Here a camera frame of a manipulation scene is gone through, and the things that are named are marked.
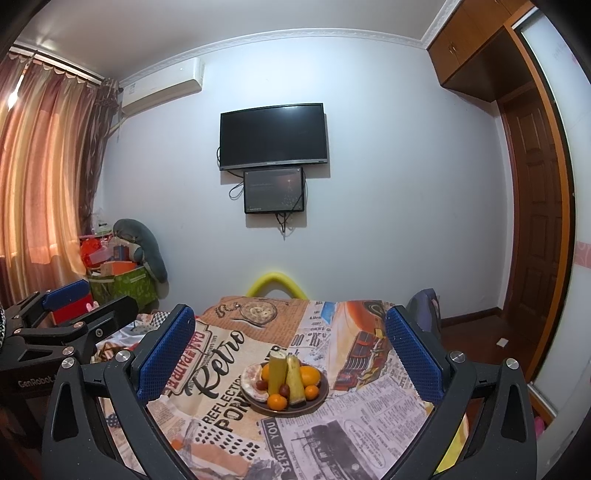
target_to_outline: wooden door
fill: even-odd
[[[452,43],[445,30],[440,32],[429,47],[429,55],[431,55],[439,83],[444,83],[460,67],[460,62],[457,61]]]
[[[452,49],[460,64],[469,59],[488,40],[484,33],[478,29],[463,5],[460,5],[449,19],[445,31],[452,42]]]
[[[499,0],[464,0],[462,7],[486,38],[492,37],[510,16]]]
[[[560,256],[562,204],[558,160],[536,88],[502,107],[513,149],[518,206],[507,319],[519,333],[537,343],[552,302]]]

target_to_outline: orange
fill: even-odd
[[[268,382],[269,381],[269,364],[266,364],[263,368],[262,368],[262,372],[261,372],[261,378],[265,381]]]
[[[307,401],[314,400],[316,397],[318,397],[319,393],[320,390],[316,385],[309,385],[304,389],[304,395],[306,395]]]
[[[285,410],[287,408],[287,399],[279,395],[279,393],[273,393],[267,398],[267,406],[275,411]]]
[[[318,385],[320,383],[320,371],[309,365],[300,367],[301,381],[305,387]]]

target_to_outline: television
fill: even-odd
[[[220,170],[326,162],[322,103],[267,106],[221,115]]]

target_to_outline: small monitor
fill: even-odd
[[[304,205],[302,167],[244,171],[244,213],[303,212]]]

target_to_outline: banana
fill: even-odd
[[[290,387],[290,406],[294,407],[306,402],[304,384],[301,381],[300,361],[291,353],[287,355],[287,380]]]
[[[269,356],[269,395],[279,393],[279,387],[285,383],[287,360],[285,352],[271,352]]]

